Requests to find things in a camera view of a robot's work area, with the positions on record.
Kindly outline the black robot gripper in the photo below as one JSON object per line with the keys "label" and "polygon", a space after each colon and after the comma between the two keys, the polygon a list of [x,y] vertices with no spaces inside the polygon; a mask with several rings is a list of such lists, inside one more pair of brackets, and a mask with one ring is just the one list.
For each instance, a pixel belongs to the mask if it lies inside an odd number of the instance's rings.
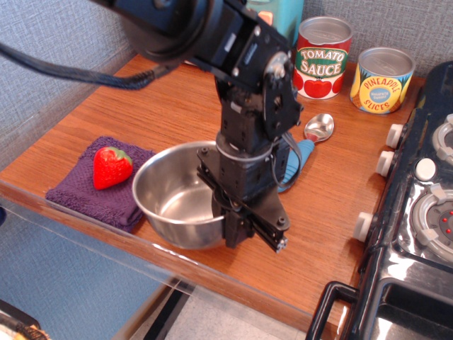
{"label": "black robot gripper", "polygon": [[288,143],[280,138],[248,154],[218,137],[215,147],[197,153],[197,174],[213,190],[213,216],[225,218],[226,247],[235,249],[257,234],[274,252],[280,252],[287,246],[285,232],[289,229],[289,217],[278,194]]}

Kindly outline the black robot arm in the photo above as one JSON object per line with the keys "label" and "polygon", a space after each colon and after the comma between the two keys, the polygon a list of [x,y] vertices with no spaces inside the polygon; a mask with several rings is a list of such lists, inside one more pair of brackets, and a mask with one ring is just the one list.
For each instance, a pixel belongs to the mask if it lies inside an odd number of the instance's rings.
{"label": "black robot arm", "polygon": [[222,106],[215,148],[197,151],[198,176],[212,190],[230,248],[258,234],[284,249],[289,218],[278,193],[302,153],[291,135],[302,105],[287,39],[242,1],[104,1],[143,57],[176,68],[190,62],[214,76]]}

